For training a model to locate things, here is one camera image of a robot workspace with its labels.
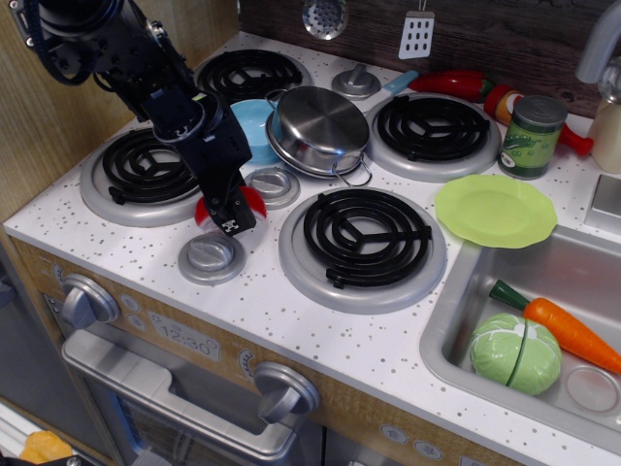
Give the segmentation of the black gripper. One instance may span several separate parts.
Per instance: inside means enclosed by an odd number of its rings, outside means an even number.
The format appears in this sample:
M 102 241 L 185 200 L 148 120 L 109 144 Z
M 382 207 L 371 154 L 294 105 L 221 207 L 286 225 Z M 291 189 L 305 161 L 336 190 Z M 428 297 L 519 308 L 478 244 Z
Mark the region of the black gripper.
M 216 94 L 191 100 L 195 115 L 174 132 L 174 146 L 204 193 L 206 213 L 226 235 L 256 226 L 254 191 L 241 186 L 241 167 L 251 153 L 245 133 L 227 102 Z

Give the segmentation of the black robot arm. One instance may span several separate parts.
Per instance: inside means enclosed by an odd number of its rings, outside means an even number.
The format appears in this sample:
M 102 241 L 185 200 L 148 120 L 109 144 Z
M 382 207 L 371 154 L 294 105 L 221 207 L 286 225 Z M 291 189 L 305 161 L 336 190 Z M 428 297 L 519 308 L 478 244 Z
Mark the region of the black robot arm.
M 14 18 L 56 81 L 96 78 L 151 123 L 180 153 L 219 229 L 233 236 L 256 225 L 240 172 L 251 159 L 245 133 L 224 97 L 199 89 L 160 22 L 133 1 L 20 1 Z

